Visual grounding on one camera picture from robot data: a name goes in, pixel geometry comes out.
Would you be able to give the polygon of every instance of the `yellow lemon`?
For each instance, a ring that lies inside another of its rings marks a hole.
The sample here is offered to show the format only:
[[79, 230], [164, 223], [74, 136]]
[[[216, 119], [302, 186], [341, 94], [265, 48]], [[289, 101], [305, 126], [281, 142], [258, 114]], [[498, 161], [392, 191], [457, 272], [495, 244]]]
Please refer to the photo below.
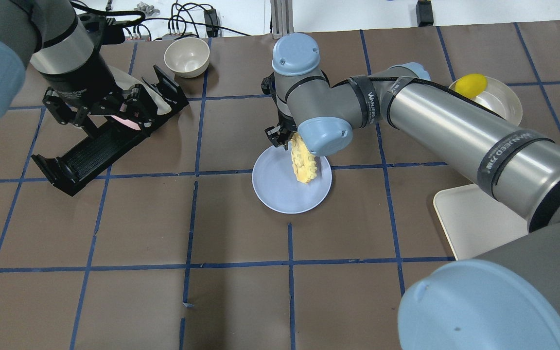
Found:
[[487, 87], [487, 79], [483, 74], [464, 75], [455, 83], [455, 92], [463, 97], [473, 99]]

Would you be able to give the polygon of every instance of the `black holder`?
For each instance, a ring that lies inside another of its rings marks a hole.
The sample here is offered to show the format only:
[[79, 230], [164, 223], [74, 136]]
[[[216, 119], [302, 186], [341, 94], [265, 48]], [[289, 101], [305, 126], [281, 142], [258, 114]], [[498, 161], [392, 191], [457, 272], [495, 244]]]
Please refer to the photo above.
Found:
[[[60, 124], [74, 124], [87, 137], [62, 157], [46, 158], [32, 155], [32, 159], [56, 188], [75, 195], [122, 155], [144, 141], [173, 115], [189, 104], [180, 86], [160, 68], [154, 66], [157, 84], [144, 82], [157, 92], [171, 107], [167, 115], [157, 115], [157, 105], [142, 84], [135, 84], [122, 94], [110, 93], [91, 107], [77, 111], [60, 98], [53, 89], [47, 89], [42, 102]], [[88, 115], [102, 115], [107, 119], [97, 128]], [[116, 121], [110, 115], [132, 120], [140, 131]]]
[[[274, 74], [271, 73], [269, 77], [266, 77], [261, 82], [261, 89], [265, 95], [271, 95], [274, 103], [278, 105], [276, 98], [276, 82]], [[289, 148], [289, 141], [293, 137], [294, 133], [298, 132], [298, 127], [295, 125], [295, 120], [290, 115], [286, 115], [278, 109], [278, 124], [276, 126], [271, 126], [265, 129], [265, 135], [267, 139], [274, 147], [284, 147], [284, 149]]]

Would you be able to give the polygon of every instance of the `white bowl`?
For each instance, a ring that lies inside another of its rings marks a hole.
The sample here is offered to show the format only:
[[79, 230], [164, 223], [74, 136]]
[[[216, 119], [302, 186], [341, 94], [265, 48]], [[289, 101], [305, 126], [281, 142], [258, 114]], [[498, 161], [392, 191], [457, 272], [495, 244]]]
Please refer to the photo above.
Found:
[[200, 38], [180, 38], [165, 49], [165, 65], [179, 77], [194, 78], [209, 66], [209, 45]]
[[[500, 80], [490, 77], [485, 78], [487, 79], [487, 87], [473, 101], [498, 113], [507, 122], [520, 125], [520, 122], [522, 122], [522, 103], [518, 95]], [[449, 89], [455, 89], [455, 84], [458, 81], [459, 79], [454, 81]]]

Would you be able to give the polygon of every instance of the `black device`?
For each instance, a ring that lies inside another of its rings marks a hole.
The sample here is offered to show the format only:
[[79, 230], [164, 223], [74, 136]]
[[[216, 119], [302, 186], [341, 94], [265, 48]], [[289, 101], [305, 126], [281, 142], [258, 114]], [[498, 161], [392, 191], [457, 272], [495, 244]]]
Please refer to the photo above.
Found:
[[207, 25], [207, 37], [217, 37], [220, 29], [220, 19], [217, 17], [216, 9], [204, 11], [204, 23]]
[[[119, 87], [99, 51], [103, 44], [123, 42], [122, 30], [117, 30], [122, 38], [114, 38], [110, 35], [113, 18], [96, 14], [80, 14], [75, 22], [77, 20], [93, 42], [92, 53], [73, 71], [56, 75], [41, 72], [51, 85], [42, 102], [58, 123], [82, 128], [87, 137], [62, 157], [32, 155], [46, 178], [68, 195], [78, 193], [189, 104], [180, 86], [158, 66], [154, 66], [158, 83], [144, 82], [170, 106], [167, 115], [158, 115], [158, 106], [143, 84], [134, 84], [129, 89]], [[90, 116], [104, 117], [107, 122], [97, 128]], [[131, 129], [112, 116], [131, 120], [140, 130]]]
[[434, 13], [431, 9], [431, 0], [418, 0], [418, 2], [416, 2], [416, 22], [419, 27], [434, 25]]

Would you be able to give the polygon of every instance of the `silver arm segment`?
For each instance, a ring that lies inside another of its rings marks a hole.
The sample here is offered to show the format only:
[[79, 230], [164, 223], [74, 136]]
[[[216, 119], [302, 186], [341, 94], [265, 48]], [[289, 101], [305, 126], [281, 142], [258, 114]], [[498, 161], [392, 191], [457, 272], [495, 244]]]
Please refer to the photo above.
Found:
[[276, 43], [273, 67], [278, 109], [293, 117], [314, 154], [333, 154], [349, 144], [351, 129], [386, 120], [537, 232], [450, 263], [409, 288], [399, 313], [405, 350], [520, 348], [520, 339], [529, 349], [560, 349], [559, 145], [416, 81], [420, 70], [392, 67], [331, 88], [318, 68], [318, 46], [304, 34]]

